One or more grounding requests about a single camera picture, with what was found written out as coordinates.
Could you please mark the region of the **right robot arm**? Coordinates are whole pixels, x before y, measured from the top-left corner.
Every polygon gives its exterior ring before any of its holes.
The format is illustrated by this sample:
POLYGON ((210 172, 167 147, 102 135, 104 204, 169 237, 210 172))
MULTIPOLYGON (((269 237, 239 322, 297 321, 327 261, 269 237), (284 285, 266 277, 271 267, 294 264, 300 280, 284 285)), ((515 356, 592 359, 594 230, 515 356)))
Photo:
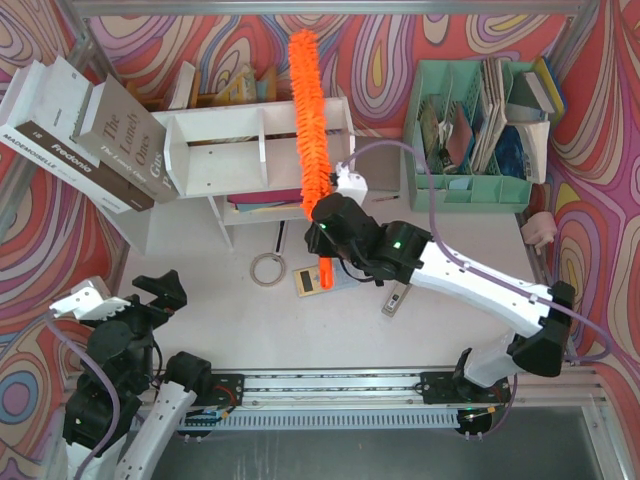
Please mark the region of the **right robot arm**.
POLYGON ((305 234, 311 253, 349 262, 366 280, 397 281, 457 297, 502 320, 505 334, 461 353, 453 382, 464 392, 489 389, 525 372, 554 378, 562 369, 575 291, 565 282, 527 283, 441 246, 405 221, 378 224, 339 193, 320 200, 305 234))

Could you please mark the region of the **masking tape roll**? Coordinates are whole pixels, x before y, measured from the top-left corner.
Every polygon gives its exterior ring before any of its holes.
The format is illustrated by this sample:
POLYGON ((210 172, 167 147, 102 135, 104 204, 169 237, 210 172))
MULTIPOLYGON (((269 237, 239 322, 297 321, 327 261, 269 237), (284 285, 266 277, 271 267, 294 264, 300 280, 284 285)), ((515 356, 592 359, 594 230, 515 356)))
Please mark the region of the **masking tape roll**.
POLYGON ((256 256, 249 267, 251 280, 258 286, 268 288, 279 284, 285 277, 286 263, 275 253, 256 256))

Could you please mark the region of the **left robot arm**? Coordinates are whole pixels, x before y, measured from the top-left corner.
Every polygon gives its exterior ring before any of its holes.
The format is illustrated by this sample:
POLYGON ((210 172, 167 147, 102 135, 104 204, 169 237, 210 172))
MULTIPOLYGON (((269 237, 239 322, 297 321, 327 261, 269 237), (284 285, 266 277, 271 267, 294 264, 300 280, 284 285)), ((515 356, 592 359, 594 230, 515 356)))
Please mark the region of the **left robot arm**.
POLYGON ((168 360, 152 411, 134 442, 126 437, 153 383, 154 331, 187 304, 176 271, 140 275, 133 286, 153 295, 110 295, 98 278, 83 281, 54 302, 55 317, 72 315, 92 332, 71 348, 83 372, 65 406, 63 438, 73 479, 148 479, 189 407, 213 390, 211 365, 187 352, 168 360))

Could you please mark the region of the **orange microfiber duster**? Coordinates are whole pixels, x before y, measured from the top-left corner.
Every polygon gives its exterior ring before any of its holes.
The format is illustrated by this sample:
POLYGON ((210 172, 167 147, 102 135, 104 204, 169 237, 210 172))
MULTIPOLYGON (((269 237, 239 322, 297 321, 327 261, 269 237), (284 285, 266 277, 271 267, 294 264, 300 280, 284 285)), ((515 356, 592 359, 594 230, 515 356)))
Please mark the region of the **orange microfiber duster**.
POLYGON ((314 32, 301 30, 290 37, 289 64, 301 165, 302 208, 312 221, 316 204, 331 192, 325 102, 314 32))

